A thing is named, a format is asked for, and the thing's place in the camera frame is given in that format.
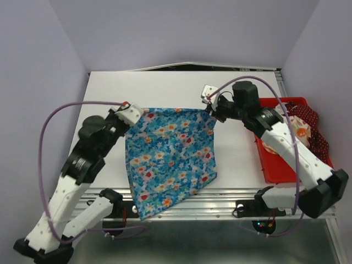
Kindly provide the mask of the blue floral skirt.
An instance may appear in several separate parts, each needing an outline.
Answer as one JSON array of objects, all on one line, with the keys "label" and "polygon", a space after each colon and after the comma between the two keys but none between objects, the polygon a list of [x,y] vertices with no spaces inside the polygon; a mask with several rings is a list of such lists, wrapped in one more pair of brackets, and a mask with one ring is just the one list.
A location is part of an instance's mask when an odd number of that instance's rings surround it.
[{"label": "blue floral skirt", "polygon": [[125,136],[125,167],[141,220],[195,195],[217,178],[216,119],[202,109],[146,108]]}]

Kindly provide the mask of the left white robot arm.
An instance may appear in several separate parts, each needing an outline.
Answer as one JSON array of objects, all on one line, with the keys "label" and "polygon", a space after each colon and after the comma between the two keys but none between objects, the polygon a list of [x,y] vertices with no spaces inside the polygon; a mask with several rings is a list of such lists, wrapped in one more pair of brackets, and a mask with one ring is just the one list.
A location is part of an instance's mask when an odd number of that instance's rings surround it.
[{"label": "left white robot arm", "polygon": [[104,158],[139,118],[140,112],[128,105],[110,109],[106,118],[93,115],[83,121],[79,141],[60,172],[47,208],[33,230],[15,242],[15,251],[34,263],[68,263],[73,244],[83,234],[105,216],[122,212],[123,196],[106,188],[88,208],[71,218],[76,204],[104,167]]}]

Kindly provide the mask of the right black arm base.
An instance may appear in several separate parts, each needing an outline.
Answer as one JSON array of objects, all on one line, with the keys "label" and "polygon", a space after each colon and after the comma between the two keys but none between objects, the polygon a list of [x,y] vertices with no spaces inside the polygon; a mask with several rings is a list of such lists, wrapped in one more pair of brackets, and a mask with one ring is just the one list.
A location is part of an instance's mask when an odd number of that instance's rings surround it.
[{"label": "right black arm base", "polygon": [[269,208],[262,201],[257,200],[236,200],[232,215],[236,218],[245,217],[284,217],[285,211],[277,208]]}]

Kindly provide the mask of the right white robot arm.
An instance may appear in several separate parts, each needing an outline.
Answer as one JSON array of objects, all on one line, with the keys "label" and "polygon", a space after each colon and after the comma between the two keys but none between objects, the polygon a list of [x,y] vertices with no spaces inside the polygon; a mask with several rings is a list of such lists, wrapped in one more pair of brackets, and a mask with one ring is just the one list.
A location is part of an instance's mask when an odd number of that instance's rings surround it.
[{"label": "right white robot arm", "polygon": [[201,99],[206,111],[220,122],[240,120],[247,130],[274,148],[276,153],[296,174],[296,186],[278,188],[267,186],[253,199],[238,201],[234,215],[264,217],[276,209],[293,212],[300,209],[310,218],[318,218],[343,196],[349,176],[340,169],[334,170],[318,159],[296,138],[287,114],[281,115],[273,108],[262,107],[251,76],[231,80],[232,100],[221,95],[221,88],[205,85]]}]

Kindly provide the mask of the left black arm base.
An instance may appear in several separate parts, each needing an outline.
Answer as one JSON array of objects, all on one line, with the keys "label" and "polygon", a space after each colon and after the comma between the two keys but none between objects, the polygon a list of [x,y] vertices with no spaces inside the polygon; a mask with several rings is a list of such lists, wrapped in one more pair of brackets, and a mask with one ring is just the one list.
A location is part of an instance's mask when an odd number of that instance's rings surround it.
[{"label": "left black arm base", "polygon": [[85,212],[89,217],[101,220],[107,219],[129,219],[138,218],[138,211],[132,201],[111,202],[104,197],[98,197],[92,202]]}]

